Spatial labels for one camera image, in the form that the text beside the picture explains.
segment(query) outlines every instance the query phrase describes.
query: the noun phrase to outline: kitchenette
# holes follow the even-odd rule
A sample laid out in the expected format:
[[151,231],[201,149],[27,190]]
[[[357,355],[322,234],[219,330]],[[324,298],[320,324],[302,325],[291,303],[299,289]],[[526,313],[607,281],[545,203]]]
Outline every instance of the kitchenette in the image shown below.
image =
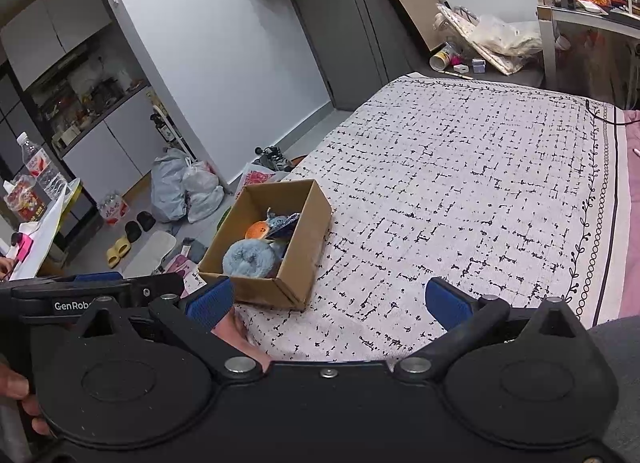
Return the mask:
[[106,0],[31,0],[0,29],[8,58],[0,70],[2,173],[24,169],[15,137],[25,131],[68,179],[80,178],[83,209],[72,210],[63,232],[95,215],[111,192],[126,194],[170,141],[159,130],[172,121],[114,21]]

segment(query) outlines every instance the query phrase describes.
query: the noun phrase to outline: screw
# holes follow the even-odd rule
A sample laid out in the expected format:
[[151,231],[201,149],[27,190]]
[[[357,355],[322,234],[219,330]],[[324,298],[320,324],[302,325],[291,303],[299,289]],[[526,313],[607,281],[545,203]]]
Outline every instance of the screw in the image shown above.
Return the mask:
[[431,361],[422,357],[409,357],[400,362],[400,367],[408,373],[419,375],[431,369]]
[[338,376],[338,369],[320,369],[320,376],[323,378],[335,378]]
[[248,373],[255,366],[255,360],[248,357],[233,357],[225,362],[226,369],[237,374]]

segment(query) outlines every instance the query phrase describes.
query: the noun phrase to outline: pink bedsheet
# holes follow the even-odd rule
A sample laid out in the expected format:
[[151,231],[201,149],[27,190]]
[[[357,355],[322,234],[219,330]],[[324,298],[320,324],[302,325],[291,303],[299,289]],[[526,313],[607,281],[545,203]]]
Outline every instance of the pink bedsheet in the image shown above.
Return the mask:
[[[626,110],[625,120],[640,120],[640,110]],[[629,248],[626,252],[625,287],[620,303],[620,317],[640,315],[640,123],[626,126],[626,155],[629,165],[631,216],[629,220]]]

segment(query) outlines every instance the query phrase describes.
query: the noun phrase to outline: white patterned bedspread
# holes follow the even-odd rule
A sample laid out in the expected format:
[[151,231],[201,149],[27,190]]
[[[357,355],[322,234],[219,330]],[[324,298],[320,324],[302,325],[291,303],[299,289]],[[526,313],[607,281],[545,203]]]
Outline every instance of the white patterned bedspread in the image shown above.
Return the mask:
[[[608,120],[622,112],[600,102]],[[431,277],[514,306],[566,299],[585,326],[615,318],[628,244],[623,127],[585,99],[510,84],[398,78],[290,178],[334,208],[303,313],[243,305],[274,359],[397,359],[444,331]]]

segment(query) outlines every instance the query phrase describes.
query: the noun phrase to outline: cardboard box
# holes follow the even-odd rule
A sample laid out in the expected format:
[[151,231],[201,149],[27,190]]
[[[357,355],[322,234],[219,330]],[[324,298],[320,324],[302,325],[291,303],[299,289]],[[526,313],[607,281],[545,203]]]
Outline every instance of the cardboard box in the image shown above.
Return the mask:
[[200,276],[207,283],[222,277],[226,250],[244,239],[249,226],[263,221],[269,207],[277,215],[300,212],[300,221],[274,279],[231,277],[236,301],[304,309],[316,281],[316,264],[332,213],[329,201],[312,179],[246,186],[201,261]]

